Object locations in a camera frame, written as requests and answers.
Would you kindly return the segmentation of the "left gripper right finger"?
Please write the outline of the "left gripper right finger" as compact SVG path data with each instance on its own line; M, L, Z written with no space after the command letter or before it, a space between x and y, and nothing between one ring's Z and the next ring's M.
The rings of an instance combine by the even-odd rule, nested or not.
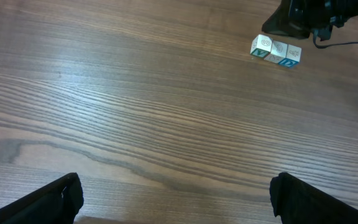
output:
M310 184L282 172L270 181L270 201L283 224L353 224L358 210Z

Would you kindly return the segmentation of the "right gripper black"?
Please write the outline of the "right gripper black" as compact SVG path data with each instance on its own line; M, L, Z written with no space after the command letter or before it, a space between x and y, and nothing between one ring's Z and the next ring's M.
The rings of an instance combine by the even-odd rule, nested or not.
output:
M333 27L341 28L356 16L358 0L281 0L262 32L302 40L316 31L322 32L321 40L328 40Z

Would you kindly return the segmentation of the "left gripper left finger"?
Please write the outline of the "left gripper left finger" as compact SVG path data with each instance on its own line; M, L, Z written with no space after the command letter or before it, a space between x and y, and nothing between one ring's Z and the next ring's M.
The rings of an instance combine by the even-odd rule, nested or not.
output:
M0 224L72 224L83 204L80 178L72 172L0 208Z

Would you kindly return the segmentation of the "wooden block number nine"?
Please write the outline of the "wooden block number nine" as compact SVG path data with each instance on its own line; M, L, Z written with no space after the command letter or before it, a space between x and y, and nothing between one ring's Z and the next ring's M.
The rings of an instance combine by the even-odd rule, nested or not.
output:
M280 63L287 56L288 44L274 40L272 48L264 60L272 63Z

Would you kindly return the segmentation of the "wooden block number six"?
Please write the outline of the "wooden block number six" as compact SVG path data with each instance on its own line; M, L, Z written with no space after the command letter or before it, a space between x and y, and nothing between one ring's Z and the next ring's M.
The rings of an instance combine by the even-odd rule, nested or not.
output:
M271 53L273 40L266 36L259 34L253 41L250 49L250 54L259 58L265 58Z

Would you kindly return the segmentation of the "wooden block red picture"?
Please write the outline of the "wooden block red picture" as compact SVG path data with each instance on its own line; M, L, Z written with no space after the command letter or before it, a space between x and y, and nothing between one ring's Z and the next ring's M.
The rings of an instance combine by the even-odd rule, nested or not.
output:
M284 67L292 68L299 64L302 48L288 44L286 56L278 64Z

